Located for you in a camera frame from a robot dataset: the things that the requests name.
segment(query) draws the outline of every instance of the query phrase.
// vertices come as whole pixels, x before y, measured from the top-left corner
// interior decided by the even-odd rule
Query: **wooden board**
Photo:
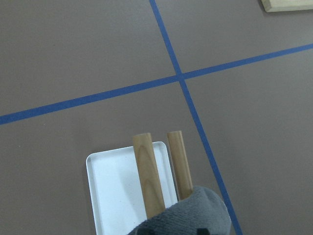
[[[266,12],[313,9],[313,0],[261,0]]]

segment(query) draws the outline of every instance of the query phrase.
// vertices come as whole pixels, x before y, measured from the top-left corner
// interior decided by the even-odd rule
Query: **wooden cylinder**
[[[134,152],[147,218],[165,210],[150,133],[133,136]]]
[[[167,133],[179,200],[193,192],[188,160],[181,131]]]

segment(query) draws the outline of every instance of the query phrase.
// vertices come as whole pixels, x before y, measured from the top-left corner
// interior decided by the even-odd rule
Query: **floor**
[[[313,230],[313,11],[0,3],[0,234],[95,234],[86,158],[182,130],[232,235]]]

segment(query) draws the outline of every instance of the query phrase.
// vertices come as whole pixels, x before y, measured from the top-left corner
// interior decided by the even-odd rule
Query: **blue tape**
[[[207,68],[196,70],[196,71],[186,72],[182,74],[182,77],[184,79],[194,78],[194,77],[206,75],[209,73],[227,70],[227,69],[231,69],[234,67],[252,64],[255,62],[262,61],[262,60],[268,60],[268,59],[272,59],[275,57],[293,54],[293,53],[297,53],[297,52],[301,52],[301,51],[309,50],[309,49],[313,49],[313,44],[307,44],[307,45],[300,46],[300,47],[293,47],[293,48],[280,50],[280,51],[276,51],[276,52],[272,52],[272,53],[268,53],[264,55],[258,55],[258,56],[246,58],[243,60],[237,60],[237,61],[233,61],[233,62],[221,64],[221,65],[211,66],[211,67],[207,67]]]
[[[237,219],[237,216],[236,216],[236,213],[235,213],[235,210],[232,206],[232,203],[230,201],[230,197],[228,195],[228,192],[227,192],[227,189],[226,189],[226,186],[224,184],[224,181],[223,181],[223,178],[222,178],[222,175],[220,173],[220,170],[218,168],[218,165],[216,163],[216,160],[213,156],[213,152],[212,152],[212,149],[210,147],[210,144],[209,144],[209,141],[206,137],[206,134],[205,134],[205,131],[203,129],[203,126],[202,126],[202,123],[201,123],[201,120],[199,118],[199,115],[197,113],[197,110],[196,110],[196,107],[192,101],[192,98],[191,98],[191,95],[189,93],[189,90],[188,90],[188,87],[186,85],[186,82],[184,80],[181,80],[179,82],[180,84],[180,87],[183,91],[183,94],[185,96],[185,99],[187,101],[187,104],[188,104],[188,107],[189,107],[189,110],[191,112],[191,115],[192,115],[192,118],[194,120],[194,123],[197,127],[197,130],[198,130],[198,133],[200,135],[200,138],[201,138],[201,141],[202,141],[202,144],[204,146],[204,149],[205,149],[205,152],[206,152],[206,155],[210,161],[210,164],[211,164],[211,167],[212,167],[212,170],[213,170],[213,173],[214,173],[214,176],[215,176],[215,179],[217,181],[217,184],[219,186],[219,189],[221,191],[221,194],[222,194],[222,197],[223,197],[223,200],[224,200],[224,203],[227,207],[227,210],[228,210],[228,213],[229,213],[229,216],[230,216],[230,219],[232,221],[232,224],[233,224],[233,227],[234,227],[234,230],[236,232],[236,235],[242,235],[243,232],[240,228],[240,224],[239,224],[239,221]]]
[[[159,10],[158,10],[156,1],[150,0],[150,5],[151,5],[153,13],[155,15],[158,27],[160,28],[164,43],[166,45],[167,52],[168,52],[168,54],[171,58],[172,64],[173,64],[174,70],[175,70],[176,74],[181,74],[180,66],[178,64],[178,61],[177,61],[177,58],[175,56],[171,41],[170,41],[168,34],[167,34],[167,31],[165,29],[165,25],[163,23],[162,17],[160,15]]]
[[[119,88],[119,89],[115,89],[115,90],[111,90],[107,92],[87,95],[87,96],[76,98],[76,99],[49,104],[49,105],[45,105],[45,106],[34,108],[34,109],[28,109],[28,110],[17,112],[17,113],[7,114],[7,115],[3,115],[0,117],[0,125],[18,121],[18,120],[23,120],[26,118],[32,118],[32,117],[36,117],[39,115],[48,114],[48,113],[52,113],[52,112],[56,112],[56,111],[60,111],[63,109],[68,109],[68,108],[84,105],[84,104],[93,103],[93,102],[113,98],[113,97],[124,95],[124,94],[130,94],[130,93],[142,91],[142,90],[153,88],[153,87],[162,86],[162,85],[177,82],[177,81],[178,81],[177,76],[170,76],[170,77],[161,78],[161,79],[157,79],[157,80],[153,80],[149,82],[144,82],[144,83],[140,83],[140,84],[124,87],[124,88]]]
[[[222,175],[219,171],[219,168],[217,166],[217,163],[215,161],[215,158],[213,156],[213,153],[212,153],[212,150],[211,150],[211,147],[210,147],[210,144],[209,144],[209,141],[206,137],[206,134],[204,132],[204,129],[203,129],[203,126],[201,124],[201,121],[200,121],[200,118],[198,116],[198,113],[197,113],[197,110],[196,110],[196,107],[192,101],[192,98],[191,98],[191,95],[189,93],[189,90],[188,90],[188,87],[186,85],[186,82],[184,80],[184,77],[183,75],[181,74],[181,70],[180,70],[180,66],[178,64],[178,61],[177,61],[177,58],[176,58],[176,55],[174,53],[174,50],[172,48],[172,45],[171,45],[171,42],[170,42],[170,39],[168,37],[168,34],[166,32],[166,28],[165,28],[165,25],[163,23],[163,20],[161,18],[161,15],[160,15],[160,12],[157,8],[157,4],[155,2],[155,0],[150,0],[150,5],[152,7],[152,10],[153,10],[153,13],[155,15],[155,18],[156,18],[156,21],[157,21],[157,24],[159,25],[159,28],[160,28],[160,31],[161,31],[161,34],[163,36],[163,40],[165,42],[165,45],[166,45],[166,48],[167,48],[167,51],[170,55],[170,58],[171,58],[171,61],[172,61],[172,64],[173,64],[173,67],[175,69],[175,72],[177,74],[177,76],[179,77],[179,84],[180,84],[180,87],[183,91],[183,94],[185,96],[185,99],[186,99],[186,102],[188,104],[188,107],[189,107],[189,110],[191,112],[191,115],[192,115],[192,118],[194,120],[194,123],[197,127],[197,130],[198,130],[198,133],[200,135],[200,138],[201,138],[201,141],[202,141],[202,144],[205,148],[205,152],[208,156],[208,159],[210,161],[210,164],[211,164],[211,167],[212,167],[212,170],[214,172],[214,175],[215,175],[215,178],[216,178],[216,181],[217,181],[217,184],[220,188],[220,191],[221,191],[221,194],[222,194],[222,197],[224,199],[224,202],[225,202],[225,205],[227,206],[227,209],[228,209],[228,213],[229,213],[229,216],[231,218],[231,221],[233,223],[233,226],[234,226],[234,229],[236,231],[236,234],[237,235],[242,235],[242,231],[241,231],[241,228],[240,228],[240,225],[239,225],[239,222],[238,222],[238,219],[236,217],[236,214],[235,214],[235,211],[234,211],[234,208],[231,204],[231,201],[230,201],[230,198],[229,198],[229,195],[227,193],[227,190],[226,190],[226,186],[224,184],[224,181],[223,181],[223,178],[222,178]]]

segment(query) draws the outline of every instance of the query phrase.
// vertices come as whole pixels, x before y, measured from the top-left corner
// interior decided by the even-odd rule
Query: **wooden block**
[[[151,134],[136,135],[133,137],[133,143],[143,201],[147,218],[150,219],[165,211]]]
[[[313,9],[313,0],[261,0],[266,12]]]

